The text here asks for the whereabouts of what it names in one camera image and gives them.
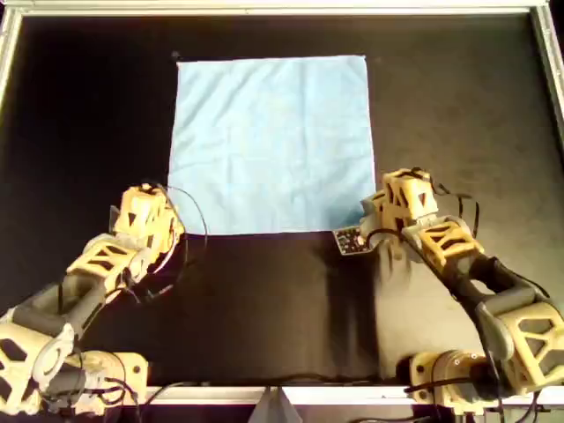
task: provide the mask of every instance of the black tabletop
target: black tabletop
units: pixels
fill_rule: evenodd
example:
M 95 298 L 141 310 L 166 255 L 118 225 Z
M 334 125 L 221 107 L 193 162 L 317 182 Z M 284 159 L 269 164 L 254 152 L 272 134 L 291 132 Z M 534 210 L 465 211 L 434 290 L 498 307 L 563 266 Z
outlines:
M 367 57 L 378 173 L 430 168 L 481 197 L 483 219 L 509 234 L 486 229 L 486 243 L 521 263 L 542 251 L 532 276 L 563 270 L 564 201 L 551 193 L 564 181 L 524 15 L 25 18 L 0 116 L 3 308 L 60 278 L 130 185 L 166 180 L 173 56 L 332 55 Z M 529 240 L 522 223 L 535 211 L 531 231 L 546 236 L 517 250 L 511 234 Z M 174 290 L 111 304 L 83 347 L 142 353 L 152 383 L 371 375 L 375 321 L 401 317 L 378 314 L 377 265 L 343 259 L 328 233 L 212 236 Z

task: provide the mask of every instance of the towel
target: towel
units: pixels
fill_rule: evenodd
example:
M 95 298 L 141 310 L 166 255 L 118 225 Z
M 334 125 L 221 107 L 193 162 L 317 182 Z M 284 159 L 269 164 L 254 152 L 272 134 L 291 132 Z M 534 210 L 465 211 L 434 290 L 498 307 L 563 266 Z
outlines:
M 375 192 L 363 56 L 178 63 L 168 184 L 210 234 L 358 224 Z M 187 232 L 196 207 L 171 190 Z

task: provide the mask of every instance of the white plastic part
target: white plastic part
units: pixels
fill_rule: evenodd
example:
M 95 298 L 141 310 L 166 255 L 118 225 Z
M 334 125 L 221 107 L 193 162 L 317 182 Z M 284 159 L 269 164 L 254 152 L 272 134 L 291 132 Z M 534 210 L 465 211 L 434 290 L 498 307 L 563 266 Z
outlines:
M 61 369 L 64 359 L 72 353 L 73 345 L 74 330 L 70 323 L 66 323 L 61 333 L 43 347 L 33 364 L 32 377 L 39 384 L 40 390 L 48 387 L 51 379 Z

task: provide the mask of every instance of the wire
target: wire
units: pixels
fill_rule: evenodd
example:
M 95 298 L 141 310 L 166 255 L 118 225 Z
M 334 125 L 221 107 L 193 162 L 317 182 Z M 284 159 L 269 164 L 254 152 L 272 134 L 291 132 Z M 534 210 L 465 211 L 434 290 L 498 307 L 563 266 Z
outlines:
M 369 382 L 369 383 L 373 383 L 374 380 L 380 380 L 380 377 L 378 375 L 366 375 L 366 376 L 360 376 L 360 377 L 349 377 L 349 376 L 342 376 L 342 375 L 337 375 L 337 376 L 327 376 L 327 375 L 320 375 L 318 373 L 298 373 L 298 374 L 293 374 L 293 375 L 285 375 L 285 376 L 280 376 L 280 377 L 276 377 L 276 378 L 269 378 L 269 379 L 248 379 L 248 380 L 239 380 L 239 381 L 235 381 L 235 382 L 231 382 L 230 386 L 234 386 L 234 385 L 240 385 L 240 386 L 281 386 L 281 385 L 285 385 L 288 384 L 289 382 L 297 382 L 299 380 L 303 380 L 303 381 L 318 381 L 318 382 L 323 382 L 323 383 L 335 383 L 335 384 L 360 384 L 360 383 L 364 383 L 364 382 Z M 145 401 L 145 403 L 143 404 L 143 410 L 141 411 L 141 416 L 143 417 L 146 413 L 146 411 L 149 408 L 149 405 L 160 395 L 162 395 L 162 393 L 170 388 L 175 388 L 175 387 L 179 387 L 179 386 L 201 386 L 202 383 L 201 382 L 172 382 L 169 383 L 168 385 L 162 386 L 160 387 L 158 390 L 156 390 L 149 398 L 147 398 L 147 400 Z
M 524 423 L 524 421 L 526 421 L 526 420 L 529 418 L 529 416 L 531 415 L 532 412 L 535 413 L 535 417 L 533 418 L 533 421 L 536 421 L 536 420 L 537 420 L 537 416 L 538 416 L 538 409 L 537 409 L 538 397 L 540 397 L 540 390 L 538 390 L 537 392 L 535 392 L 534 394 L 532 394 L 531 405 L 529 405 L 529 407 L 527 408 L 527 411 L 525 412 L 525 414 L 524 414 L 518 421 L 516 421 L 516 423 Z
M 184 222 L 182 221 L 182 218 L 180 217 L 180 214 L 178 213 L 178 211 L 176 210 L 176 208 L 174 207 L 174 203 L 173 201 L 170 199 L 170 196 L 168 195 L 167 189 L 176 189 L 177 191 L 180 191 L 181 193 L 183 193 L 184 195 L 186 195 L 190 200 L 192 200 L 192 203 L 196 206 L 197 211 L 200 215 L 200 219 L 202 220 L 202 225 L 204 227 L 204 245 L 202 247 L 202 251 L 200 253 L 200 256 L 195 257 L 192 262 L 189 263 L 188 261 L 188 256 L 189 256 L 189 249 L 188 249 L 188 237 L 186 235 L 184 235 L 184 260 L 182 263 L 182 269 L 178 272 L 178 274 L 176 275 L 176 279 L 174 280 L 173 283 L 165 286 L 164 288 L 162 288 L 161 290 L 159 290 L 157 293 L 152 293 L 149 288 L 146 289 L 147 291 L 147 295 L 150 298 L 150 301 L 154 301 L 157 298 L 159 298 L 161 295 L 163 295 L 164 293 L 168 292 L 170 289 L 173 288 L 173 286 L 175 286 L 181 279 L 182 276 L 184 275 L 184 272 L 186 271 L 187 268 L 189 268 L 192 264 L 198 262 L 198 261 L 202 261 L 205 257 L 205 253 L 207 251 L 208 248 L 208 238 L 209 238 L 209 231 L 208 231 L 208 225 L 205 221 L 205 217 L 204 217 L 204 213 L 202 212 L 202 209 L 200 208 L 200 205 L 198 204 L 198 202 L 196 201 L 196 199 L 186 190 L 181 189 L 181 188 L 177 188 L 177 187 L 173 187 L 173 186 L 169 186 L 167 185 L 166 188 L 164 185 L 162 185 L 159 182 L 153 182 L 153 181 L 148 181 L 147 183 L 159 188 L 162 193 L 164 194 L 165 198 L 167 199 L 168 204 L 170 205 L 171 209 L 173 210 L 174 215 L 176 216 L 176 218 L 178 219 L 178 221 L 182 224 L 182 226 L 184 227 L 184 230 L 186 230 L 186 225 L 184 225 Z
M 196 199 L 195 199 L 189 192 L 187 192 L 186 190 L 184 190 L 184 189 L 182 189 L 182 188 L 177 188 L 177 187 L 173 187 L 173 186 L 170 186 L 170 185 L 167 185 L 167 188 L 169 188 L 169 189 L 176 189 L 177 191 L 180 191 L 182 194 L 184 194 L 184 195 L 187 196 L 190 200 L 192 200 L 192 203 L 194 203 L 194 205 L 195 205 L 196 208 L 197 208 L 197 212 L 199 213 L 200 219 L 202 220 L 202 225 L 204 226 L 204 246 L 202 247 L 201 256 L 200 256 L 198 259 L 195 258 L 194 260 L 195 260 L 195 261 L 196 261 L 196 260 L 200 260 L 200 261 L 201 261 L 201 260 L 204 259 L 205 252 L 206 252 L 207 249 L 208 249 L 208 238 L 209 238 L 209 235 L 210 235 L 210 232 L 209 232 L 209 230 L 208 230 L 208 224 L 206 223 L 205 218 L 204 218 L 204 213 L 202 212 L 202 209 L 200 208 L 200 205 L 197 203 Z
M 145 401 L 145 404 L 143 405 L 143 410 L 141 410 L 141 418 L 143 418 L 143 416 L 149 409 L 149 405 L 165 390 L 168 390 L 170 388 L 175 388 L 178 386 L 194 386 L 194 385 L 195 383 L 193 382 L 174 382 L 174 383 L 169 383 L 168 385 L 165 386 L 161 386 Z
M 431 419 L 431 416 L 423 417 L 403 417 L 399 419 L 386 419 L 384 417 L 373 417 L 368 419 L 350 420 L 349 423 L 415 423 L 416 421 L 425 421 Z
M 406 394 L 411 394 L 418 390 L 428 390 L 429 388 L 437 388 L 439 386 L 446 386 L 446 385 L 455 385 L 458 383 L 472 383 L 472 379 L 470 377 L 453 377 L 452 379 L 444 379 L 442 381 L 421 383 L 420 385 L 414 385 L 414 386 L 410 386 L 409 388 L 405 388 L 404 392 Z
M 131 295 L 135 299 L 135 302 L 137 304 L 141 304 L 141 300 L 139 299 L 139 297 L 137 297 L 137 295 L 133 292 L 133 290 L 131 290 L 131 288 L 128 288 L 127 286 L 121 286 L 119 288 L 113 289 L 112 291 L 110 291 L 109 293 L 107 293 L 105 295 L 105 298 L 107 299 L 107 298 L 111 297 L 113 294 L 119 293 L 121 291 L 126 292 L 129 295 Z
M 139 402 L 137 401 L 137 392 L 135 392 L 131 388 L 131 386 L 129 386 L 128 383 L 126 383 L 125 381 L 122 381 L 121 379 L 116 379 L 114 377 L 107 377 L 106 382 L 117 383 L 117 384 L 121 385 L 123 391 L 127 391 L 128 394 L 130 394 L 130 397 L 133 400 L 133 403 L 135 404 L 135 415 L 137 417 L 137 423 L 142 423 L 143 420 L 142 420 L 142 417 L 141 417 L 141 408 L 139 407 Z
M 474 226 L 472 229 L 472 236 L 474 238 L 476 238 L 478 236 L 478 227 L 479 227 L 479 203 L 478 201 L 471 196 L 470 194 L 464 194 L 464 193 L 453 193 L 451 192 L 449 189 L 447 189 L 447 187 L 444 186 L 444 184 L 442 183 L 437 183 L 435 185 L 433 177 L 429 176 L 429 178 L 427 179 L 426 177 L 422 176 L 421 174 L 418 174 L 418 172 L 425 172 L 425 170 L 423 170 L 421 167 L 412 167 L 412 170 L 410 170 L 409 172 L 407 172 L 406 174 L 408 174 L 409 176 L 419 179 L 421 181 L 424 182 L 429 182 L 431 184 L 431 189 L 433 190 L 433 193 L 436 194 L 437 196 L 454 196 L 456 197 L 456 199 L 458 200 L 458 217 L 461 219 L 464 215 L 464 202 L 463 200 L 471 200 L 474 202 Z

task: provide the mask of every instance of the black cable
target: black cable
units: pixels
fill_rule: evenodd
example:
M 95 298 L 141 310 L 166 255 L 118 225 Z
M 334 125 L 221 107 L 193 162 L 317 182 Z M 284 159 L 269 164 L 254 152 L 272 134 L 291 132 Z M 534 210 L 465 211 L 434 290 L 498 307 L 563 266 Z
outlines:
M 540 390 L 538 390 L 537 392 L 532 394 L 531 404 L 527 408 L 527 411 L 525 412 L 525 414 L 518 421 L 516 421 L 516 423 L 524 423 L 524 421 L 526 421 L 529 418 L 529 416 L 531 415 L 532 412 L 535 413 L 535 417 L 533 418 L 533 421 L 535 421 L 537 419 L 537 416 L 538 416 L 538 410 L 537 410 L 538 397 L 540 397 Z
M 197 208 L 197 212 L 200 215 L 200 219 L 202 220 L 202 225 L 204 226 L 204 246 L 202 247 L 202 252 L 201 252 L 201 256 L 197 259 L 199 261 L 204 259 L 204 255 L 205 252 L 207 251 L 208 248 L 208 238 L 210 235 L 210 232 L 208 230 L 208 225 L 205 221 L 204 218 L 204 213 L 202 212 L 202 209 L 200 208 L 200 205 L 197 203 L 196 199 L 186 190 L 182 189 L 182 188 L 177 188 L 177 187 L 173 187 L 171 185 L 167 185 L 167 188 L 169 189 L 176 189 L 177 191 L 180 191 L 182 194 L 184 194 L 185 196 L 187 196 L 190 200 L 192 200 L 192 203 L 196 206 Z
M 471 200 L 471 201 L 474 202 L 474 226 L 473 226 L 473 229 L 472 229 L 472 236 L 474 238 L 476 238 L 478 236 L 478 227 L 479 227 L 479 203 L 478 203 L 478 201 L 473 196 L 471 196 L 470 194 L 453 193 L 440 182 L 435 185 L 432 176 L 429 176 L 429 178 L 427 179 L 424 176 L 422 176 L 421 174 L 418 174 L 417 172 L 425 172 L 425 170 L 423 170 L 421 167 L 413 167 L 411 169 L 411 171 L 409 171 L 407 174 L 409 176 L 416 178 L 416 179 L 419 179 L 421 181 L 429 182 L 431 184 L 431 189 L 433 190 L 433 193 L 436 194 L 437 196 L 440 196 L 440 197 L 442 197 L 442 196 L 455 196 L 456 197 L 456 199 L 458 200 L 458 217 L 460 219 L 464 215 L 463 200 Z
M 422 417 L 403 417 L 399 419 L 387 419 L 384 417 L 371 417 L 367 419 L 350 420 L 349 423 L 415 423 L 417 421 L 425 421 L 431 419 L 431 416 Z
M 359 376 L 359 377 L 351 377 L 351 376 L 327 376 L 327 375 L 320 375 L 318 373 L 298 373 L 294 375 L 285 375 L 275 378 L 269 379 L 248 379 L 248 380 L 239 380 L 230 383 L 230 386 L 238 385 L 238 386 L 282 386 L 288 384 L 289 382 L 298 382 L 299 380 L 305 381 L 318 381 L 327 384 L 359 384 L 364 382 L 373 383 L 374 380 L 380 380 L 378 375 L 366 375 L 366 376 Z M 201 386 L 201 382 L 172 382 L 168 385 L 164 385 L 156 390 L 143 405 L 143 410 L 141 411 L 141 416 L 143 417 L 148 410 L 148 406 L 165 390 L 170 388 L 179 387 L 179 386 Z M 213 386 L 209 382 L 206 382 L 206 386 Z
M 421 383 L 420 385 L 414 385 L 414 386 L 410 386 L 409 388 L 405 388 L 404 392 L 406 394 L 411 394 L 418 390 L 428 390 L 429 388 L 437 388 L 439 386 L 446 386 L 446 385 L 455 385 L 457 383 L 472 383 L 472 379 L 470 377 L 453 377 L 452 379 L 444 379 L 442 381 Z
M 170 196 L 168 195 L 167 189 L 176 189 L 177 191 L 180 191 L 181 193 L 183 193 L 184 195 L 186 195 L 191 201 L 192 203 L 196 206 L 197 211 L 200 215 L 200 219 L 202 220 L 202 225 L 204 227 L 204 245 L 202 247 L 202 251 L 200 253 L 200 256 L 195 257 L 192 262 L 189 263 L 188 258 L 189 258 L 189 248 L 188 248 L 188 236 L 186 236 L 186 234 L 184 235 L 184 260 L 182 263 L 182 268 L 181 270 L 178 272 L 178 274 L 176 275 L 176 279 L 174 280 L 173 283 L 165 286 L 164 288 L 162 288 L 161 290 L 159 290 L 157 293 L 152 293 L 148 288 L 147 288 L 147 295 L 150 298 L 150 301 L 154 301 L 157 298 L 159 298 L 161 295 L 163 295 L 164 293 L 168 292 L 170 289 L 172 289 L 173 286 L 175 286 L 181 279 L 182 276 L 184 275 L 184 272 L 186 271 L 186 269 L 188 269 L 192 264 L 197 263 L 198 261 L 202 261 L 204 260 L 205 257 L 205 253 L 207 251 L 208 248 L 208 238 L 209 238 L 209 231 L 208 231 L 208 225 L 205 221 L 205 217 L 204 217 L 204 213 L 202 212 L 202 209 L 200 208 L 200 205 L 198 204 L 198 202 L 196 201 L 196 199 L 186 190 L 181 189 L 181 188 L 177 188 L 177 187 L 173 187 L 173 186 L 169 186 L 167 185 L 166 187 L 164 185 L 162 185 L 159 182 L 152 182 L 149 181 L 149 184 L 159 188 L 162 193 L 164 194 L 165 198 L 167 199 L 168 204 L 170 205 L 171 209 L 174 212 L 174 215 L 176 216 L 176 218 L 178 219 L 178 221 L 182 224 L 182 226 L 184 227 L 184 230 L 187 230 L 186 225 L 184 225 L 184 222 L 182 222 L 182 219 L 180 217 L 180 214 L 178 213 L 178 211 L 176 210 L 176 208 L 174 207 L 174 203 L 172 202 L 172 200 L 170 199 Z
M 505 408 L 503 406 L 503 400 L 501 399 L 501 378 L 500 372 L 495 366 L 495 360 L 492 355 L 492 352 L 487 346 L 486 336 L 484 335 L 484 331 L 482 330 L 481 324 L 476 322 L 476 330 L 478 331 L 478 337 L 482 344 L 482 348 L 484 349 L 484 354 L 486 355 L 487 363 L 489 364 L 490 368 L 493 372 L 493 378 L 495 379 L 495 390 L 496 396 L 498 401 L 498 410 L 500 412 L 500 423 L 505 423 Z
M 161 395 L 165 390 L 168 390 L 170 388 L 175 388 L 175 387 L 178 387 L 178 386 L 194 386 L 194 385 L 197 385 L 197 384 L 193 383 L 193 382 L 174 382 L 174 383 L 169 383 L 168 385 L 165 385 L 165 386 L 161 386 L 150 397 L 148 397 L 147 400 L 145 401 L 145 403 L 143 404 L 143 410 L 141 410 L 141 418 L 143 418 L 143 416 L 145 415 L 145 413 L 149 409 L 149 405 L 151 405 L 151 403 L 159 395 Z
M 445 355 L 449 354 L 450 351 L 445 351 L 443 352 L 441 355 L 439 355 L 439 357 L 436 358 L 436 360 L 434 361 L 433 365 L 431 366 L 431 383 L 434 383 L 434 371 L 437 367 L 437 363 L 439 362 L 439 360 L 444 357 Z M 441 411 L 439 410 L 439 405 L 437 404 L 437 396 L 434 393 L 433 390 L 433 408 L 434 408 L 434 413 L 436 414 L 436 418 L 438 421 L 442 421 L 442 416 L 441 416 Z
M 130 397 L 133 400 L 133 403 L 135 404 L 135 415 L 137 417 L 137 423 L 143 423 L 142 418 L 141 418 L 141 409 L 139 407 L 139 402 L 137 400 L 137 392 L 135 392 L 131 388 L 131 386 L 129 386 L 128 383 L 126 383 L 125 381 L 122 381 L 121 379 L 116 379 L 114 377 L 107 377 L 106 382 L 117 383 L 120 386 L 122 386 L 124 391 L 127 391 L 130 394 Z
M 127 286 L 121 286 L 119 288 L 113 289 L 112 291 L 110 291 L 109 293 L 107 293 L 105 295 L 105 298 L 107 299 L 107 298 L 111 297 L 113 294 L 119 293 L 119 292 L 128 293 L 129 295 L 131 295 L 135 299 L 135 302 L 137 304 L 141 304 L 141 300 L 139 299 L 139 297 L 137 297 L 137 295 L 133 292 L 133 290 L 131 290 Z

